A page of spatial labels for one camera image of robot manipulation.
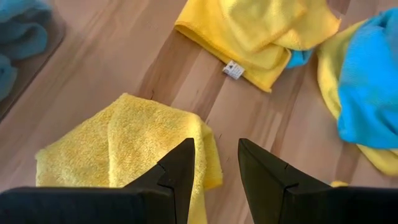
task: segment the blue towel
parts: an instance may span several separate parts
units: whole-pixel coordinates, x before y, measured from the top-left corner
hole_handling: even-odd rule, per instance
[[[17,70],[7,57],[0,55],[0,101],[9,94],[16,78]]]
[[[51,8],[39,0],[0,0],[0,101],[10,92],[16,69],[10,61],[42,53],[47,45],[43,25]]]
[[[340,137],[376,149],[398,148],[398,8],[365,22],[341,69]]]
[[[286,68],[294,68],[298,66],[305,65],[311,57],[312,49],[311,50],[291,50],[292,57],[290,58],[289,62],[286,65]]]

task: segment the wooden floor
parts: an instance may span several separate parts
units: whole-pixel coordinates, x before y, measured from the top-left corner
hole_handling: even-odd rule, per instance
[[[252,223],[237,161],[249,138],[324,181],[398,187],[339,140],[315,79],[317,60],[288,70],[263,93],[222,74],[223,64],[173,30],[186,0],[55,0],[67,36],[0,124],[0,190],[34,185],[34,154],[121,93],[198,114],[213,129],[224,172],[206,194],[209,223]],[[343,27],[396,0],[329,0]]]

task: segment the yellow microfiber cloth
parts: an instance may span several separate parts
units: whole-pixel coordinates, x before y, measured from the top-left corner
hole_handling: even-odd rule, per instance
[[[195,140],[189,223],[207,223],[204,190],[222,183],[216,143],[199,116],[123,94],[39,151],[37,186],[124,187],[185,138]]]
[[[347,184],[346,182],[340,181],[340,180],[335,180],[330,184],[330,186],[332,186],[332,187],[348,187],[349,184]]]
[[[340,25],[325,0],[188,0],[175,28],[264,91],[289,62],[292,50],[309,50]]]
[[[345,58],[347,46],[355,31],[365,21],[359,22],[336,34],[318,49],[318,83],[322,97],[333,116],[338,119],[341,112],[338,97],[338,79]],[[398,175],[398,149],[375,150],[358,145],[362,153],[375,167],[387,175]]]

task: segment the towel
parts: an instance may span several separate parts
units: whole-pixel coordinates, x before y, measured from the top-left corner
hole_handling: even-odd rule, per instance
[[[16,78],[17,70],[7,57],[0,54],[0,101],[10,93]]]
[[[206,223],[204,190],[222,183],[216,143],[199,116],[123,94],[39,151],[37,186],[124,187],[185,138],[195,140],[189,223]]]
[[[47,45],[43,25],[51,8],[39,0],[0,1],[0,100],[8,95],[16,79],[10,61],[39,54]]]
[[[188,0],[175,28],[224,63],[235,61],[258,88],[271,86],[291,58],[337,32],[325,0]]]
[[[338,96],[338,84],[341,68],[345,63],[346,50],[354,33],[365,23],[359,22],[336,34],[318,49],[318,84],[322,97],[332,115],[338,119],[341,103]],[[387,175],[398,175],[398,149],[375,150],[358,144],[361,152],[381,172]]]
[[[398,8],[353,34],[341,69],[340,137],[376,149],[398,148]]]
[[[330,184],[331,187],[348,187],[349,184],[346,182],[340,181],[340,180],[335,180]]]
[[[311,50],[292,50],[292,57],[290,58],[286,68],[295,68],[305,65],[311,57]]]

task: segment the microfiber cloth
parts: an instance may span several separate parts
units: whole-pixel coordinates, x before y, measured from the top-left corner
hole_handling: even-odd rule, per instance
[[[16,79],[10,61],[39,54],[47,45],[43,25],[51,8],[39,0],[0,1],[0,100],[8,95]]]
[[[16,68],[11,66],[7,57],[0,54],[0,101],[10,93],[16,78]]]
[[[341,69],[340,137],[376,149],[398,148],[398,8],[354,33]]]
[[[204,190],[222,183],[211,129],[199,116],[123,94],[39,151],[37,186],[124,187],[185,138],[195,140],[189,223],[207,223]]]
[[[340,181],[340,180],[335,180],[332,183],[330,183],[330,186],[332,187],[348,187],[349,184],[346,182]]]
[[[338,119],[341,103],[338,84],[345,55],[354,33],[365,23],[359,22],[325,41],[318,49],[318,84],[322,97],[332,115]],[[398,149],[376,150],[358,144],[372,164],[387,175],[398,175]]]
[[[282,73],[291,50],[310,50],[340,25],[325,0],[188,0],[175,28],[264,91]]]
[[[294,68],[305,65],[310,60],[313,50],[292,50],[292,57],[290,58],[286,68]]]

